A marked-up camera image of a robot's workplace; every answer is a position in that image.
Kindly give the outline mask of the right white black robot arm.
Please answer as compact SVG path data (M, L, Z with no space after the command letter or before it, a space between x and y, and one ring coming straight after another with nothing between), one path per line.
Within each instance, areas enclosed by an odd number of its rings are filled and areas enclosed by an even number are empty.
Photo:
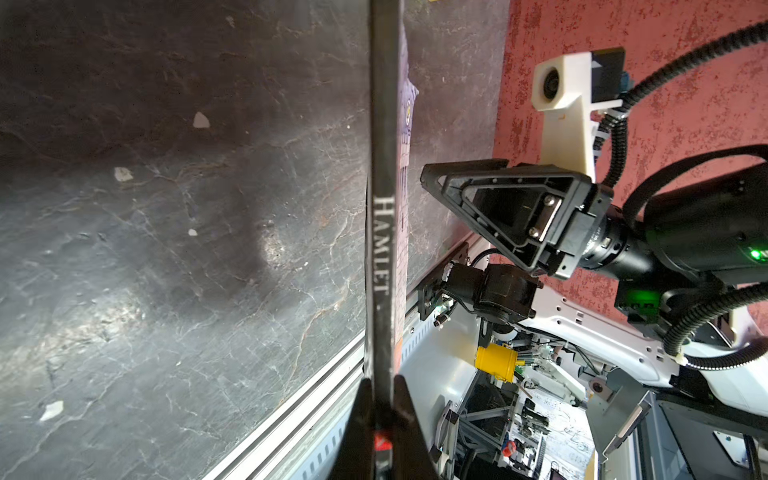
M767 297L767 149L750 145L677 161L622 207L611 190L554 166L493 159L427 165L421 184L507 264L456 266L441 292L483 320L533 314L542 276L577 269L614 278L615 305L683 356L685 341L730 310Z

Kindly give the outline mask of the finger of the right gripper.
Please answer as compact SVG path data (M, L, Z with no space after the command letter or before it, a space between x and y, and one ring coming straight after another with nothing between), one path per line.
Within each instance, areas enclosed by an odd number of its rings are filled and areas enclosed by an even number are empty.
M422 187L527 273L539 268L543 241L564 197L590 177L555 166L503 159L435 163L423 167Z

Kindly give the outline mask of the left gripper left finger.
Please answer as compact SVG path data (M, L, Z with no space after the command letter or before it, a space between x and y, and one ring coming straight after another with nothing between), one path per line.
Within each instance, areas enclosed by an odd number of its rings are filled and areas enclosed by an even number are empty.
M375 404L372 382L363 378L328 476L332 480L368 480L374 475Z

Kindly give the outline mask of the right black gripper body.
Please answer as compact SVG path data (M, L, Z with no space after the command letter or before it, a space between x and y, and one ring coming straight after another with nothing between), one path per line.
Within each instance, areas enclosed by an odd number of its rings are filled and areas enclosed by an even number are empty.
M613 196L604 185L578 183L574 194L563 198L539 257L547 276L567 280L577 268L594 267L609 256L618 236L608 220Z

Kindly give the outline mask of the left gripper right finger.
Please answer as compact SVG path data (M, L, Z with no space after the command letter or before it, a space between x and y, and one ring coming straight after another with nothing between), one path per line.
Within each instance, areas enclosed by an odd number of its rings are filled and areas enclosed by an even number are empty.
M438 479L420 428L406 379L393 379L392 478Z

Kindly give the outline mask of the red pink picture book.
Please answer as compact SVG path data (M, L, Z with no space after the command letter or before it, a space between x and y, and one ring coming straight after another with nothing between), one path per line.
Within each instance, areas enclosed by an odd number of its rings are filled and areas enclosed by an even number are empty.
M396 399L397 253L402 14L400 1L369 3L370 163L366 188L366 374L372 383L374 479L405 479L408 451Z

